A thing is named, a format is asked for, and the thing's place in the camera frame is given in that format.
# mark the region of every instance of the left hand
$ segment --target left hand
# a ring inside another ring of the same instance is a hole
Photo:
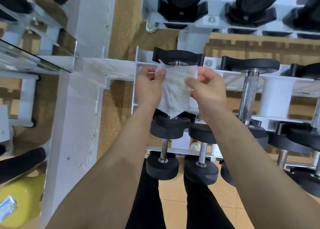
[[[160,70],[155,77],[156,69],[157,66],[146,65],[141,68],[137,75],[134,88],[139,106],[146,104],[156,109],[161,101],[161,85],[165,80],[166,70]]]

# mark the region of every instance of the right hand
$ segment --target right hand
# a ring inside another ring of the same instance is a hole
[[[198,67],[198,78],[186,78],[186,85],[191,87],[191,97],[199,106],[199,114],[208,121],[220,112],[230,111],[227,105],[226,86],[223,78],[208,67]]]

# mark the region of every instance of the hand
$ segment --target hand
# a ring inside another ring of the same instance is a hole
[[[138,97],[138,105],[149,105],[156,109],[161,101],[161,85],[166,77],[166,70],[162,69],[155,77],[157,66],[146,65],[141,68],[134,85]]]
[[[186,85],[191,87],[191,97],[199,106],[199,114],[208,121],[213,115],[229,111],[227,106],[226,86],[223,78],[208,67],[198,67],[198,78],[186,78]]]

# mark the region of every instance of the dumbbell rack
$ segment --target dumbbell rack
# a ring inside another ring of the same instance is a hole
[[[140,68],[144,65],[157,65],[152,61],[153,52],[144,51],[137,47],[136,51],[136,70],[135,77]],[[225,81],[226,90],[242,91],[244,83],[244,74],[241,72],[232,72],[221,70],[221,59],[213,57],[205,57],[205,65],[214,69],[219,73]],[[262,93],[259,112],[253,115],[252,119],[261,121],[261,127],[266,131],[275,131],[276,124],[279,121],[294,122],[294,123],[311,123],[308,120],[290,119],[287,118],[291,96],[302,97],[319,97],[320,96],[320,81],[305,78],[289,77],[290,65],[280,65],[280,70],[272,74],[261,74],[258,82],[258,93]],[[138,105],[138,99],[133,89],[133,99],[131,113],[133,113]],[[187,110],[192,114],[198,115],[198,105],[193,98],[190,98],[190,106]],[[195,123],[205,124],[201,118],[197,118]],[[189,150],[190,137],[188,131],[185,130],[182,138],[172,140],[171,148],[168,148],[169,153],[175,153],[178,156],[184,155],[199,155],[197,151]],[[150,151],[160,151],[161,147],[148,146],[147,153]],[[221,152],[217,145],[213,145],[211,152],[206,153],[211,160],[220,160]],[[314,167],[312,164],[305,163],[287,163],[292,166]]]
[[[234,4],[235,0],[201,0],[200,3],[204,1],[208,2],[208,14],[194,23],[184,23],[188,26],[180,30],[178,49],[202,53],[211,32],[242,32],[256,36],[320,39],[319,32],[294,30],[283,23],[283,19],[290,14],[292,9],[302,7],[297,5],[296,0],[276,0],[272,7],[275,8],[277,19],[255,28],[229,24],[225,17],[225,5],[227,3]],[[153,22],[155,27],[160,29],[168,29],[165,24],[182,24],[165,20],[158,13],[158,0],[142,0],[141,14],[143,21]]]

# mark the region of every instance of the bolt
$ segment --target bolt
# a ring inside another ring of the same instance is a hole
[[[211,60],[207,60],[205,63],[204,63],[205,66],[207,67],[210,67],[212,65],[212,61]]]
[[[210,17],[208,18],[208,21],[209,21],[210,23],[215,23],[215,22],[216,22],[216,18],[214,18],[213,16],[210,16]]]

